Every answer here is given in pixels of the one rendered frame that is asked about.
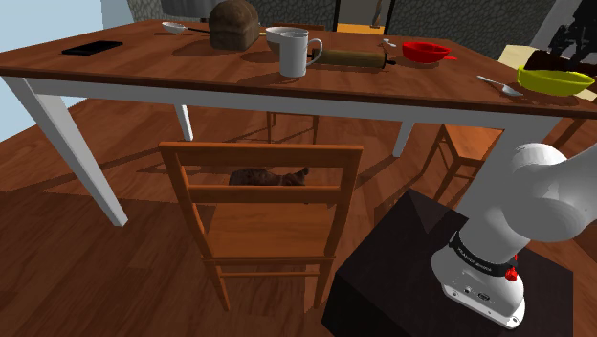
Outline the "silver spoon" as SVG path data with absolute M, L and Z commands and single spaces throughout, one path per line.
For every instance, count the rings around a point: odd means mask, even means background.
M 501 83 L 499 81 L 495 81 L 495 80 L 492 80 L 492 79 L 488 79 L 488 78 L 485 78 L 485 77 L 480 76 L 480 75 L 477 75 L 476 77 L 478 79 L 481 79 L 481 80 L 485 81 L 485 82 L 493 83 L 493 84 L 496 84 L 496 85 L 500 86 L 501 87 L 501 91 L 504 94 L 508 95 L 508 96 L 512 96 L 512 97 L 521 97 L 522 96 L 521 92 L 516 91 L 515 89 L 513 89 L 512 87 L 510 87 L 507 84 L 504 84 L 504 83 Z

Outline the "wooden rolling pin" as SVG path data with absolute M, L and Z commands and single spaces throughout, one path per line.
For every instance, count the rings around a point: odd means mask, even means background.
M 313 49 L 307 53 L 307 57 L 316 63 L 340 66 L 384 69 L 387 64 L 396 64 L 394 60 L 388 59 L 385 53 Z

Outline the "dark houseplant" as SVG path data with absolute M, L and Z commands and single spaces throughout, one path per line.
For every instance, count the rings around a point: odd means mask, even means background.
M 560 56 L 572 44 L 576 46 L 567 69 L 575 68 L 590 53 L 597 53 L 597 0 L 582 0 L 572 17 L 573 22 L 561 25 L 548 45 L 553 56 Z

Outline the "brown loaf of bread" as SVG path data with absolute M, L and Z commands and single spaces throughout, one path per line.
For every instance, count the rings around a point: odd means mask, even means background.
M 246 0 L 225 0 L 208 20 L 210 45 L 218 50 L 246 51 L 259 38 L 258 13 Z

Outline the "white mug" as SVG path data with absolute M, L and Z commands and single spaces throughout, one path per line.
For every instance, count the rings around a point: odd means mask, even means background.
M 307 50 L 310 43 L 317 42 L 319 53 L 307 61 Z M 308 32 L 289 31 L 280 35 L 279 72 L 286 78 L 300 78 L 306 74 L 306 67 L 316 62 L 322 53 L 323 44 L 318 38 L 309 39 Z

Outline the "black phone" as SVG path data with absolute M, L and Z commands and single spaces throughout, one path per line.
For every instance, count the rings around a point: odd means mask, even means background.
M 79 45 L 73 48 L 62 50 L 64 55 L 72 56 L 90 56 L 103 51 L 107 51 L 122 45 L 122 42 L 111 40 L 98 40 L 91 43 Z

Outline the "wooden slat-back chair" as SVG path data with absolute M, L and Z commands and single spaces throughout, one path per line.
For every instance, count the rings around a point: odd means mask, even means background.
M 347 219 L 362 146 L 161 142 L 184 219 L 223 309 L 223 267 L 312 265 L 322 302 Z M 187 166 L 339 168 L 337 186 L 193 185 Z

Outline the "white bowl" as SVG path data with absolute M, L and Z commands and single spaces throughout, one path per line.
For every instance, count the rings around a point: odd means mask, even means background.
M 266 40 L 269 48 L 275 55 L 279 55 L 281 35 L 283 33 L 305 33 L 308 31 L 296 27 L 269 27 L 266 29 Z

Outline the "yellow-green bowl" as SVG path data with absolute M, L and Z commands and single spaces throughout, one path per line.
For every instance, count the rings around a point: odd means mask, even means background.
M 578 72 L 556 70 L 527 70 L 520 66 L 517 82 L 525 89 L 558 97 L 579 94 L 595 82 L 595 79 Z

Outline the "dark robot stand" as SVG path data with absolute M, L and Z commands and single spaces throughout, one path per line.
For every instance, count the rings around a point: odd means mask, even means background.
M 573 337 L 573 274 L 528 249 L 518 256 L 526 312 L 507 329 L 449 299 L 431 255 L 467 219 L 406 191 L 335 274 L 322 316 L 334 337 Z

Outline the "brown furry cat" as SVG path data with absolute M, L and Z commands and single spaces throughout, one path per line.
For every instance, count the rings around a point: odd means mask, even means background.
M 304 186 L 309 168 L 295 173 L 278 175 L 264 168 L 243 168 L 234 171 L 229 180 L 230 186 Z

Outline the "wooden table with white legs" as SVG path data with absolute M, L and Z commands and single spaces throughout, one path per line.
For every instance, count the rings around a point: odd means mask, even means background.
M 98 40 L 122 45 L 90 56 L 62 50 Z M 315 65 L 300 79 L 279 73 L 264 40 L 244 52 L 214 50 L 205 34 L 168 34 L 159 20 L 54 40 L 0 53 L 0 78 L 21 101 L 110 221 L 127 218 L 69 114 L 67 97 L 144 101 L 175 106 L 181 126 L 188 106 L 275 111 L 396 121 L 401 152 L 417 123 L 493 127 L 502 136 L 459 209 L 489 206 L 498 174 L 516 146 L 539 142 L 561 118 L 597 120 L 597 104 L 524 92 L 513 98 L 480 75 L 513 83 L 515 71 L 458 44 L 455 59 L 425 66 L 406 60 L 393 36 L 381 70 Z

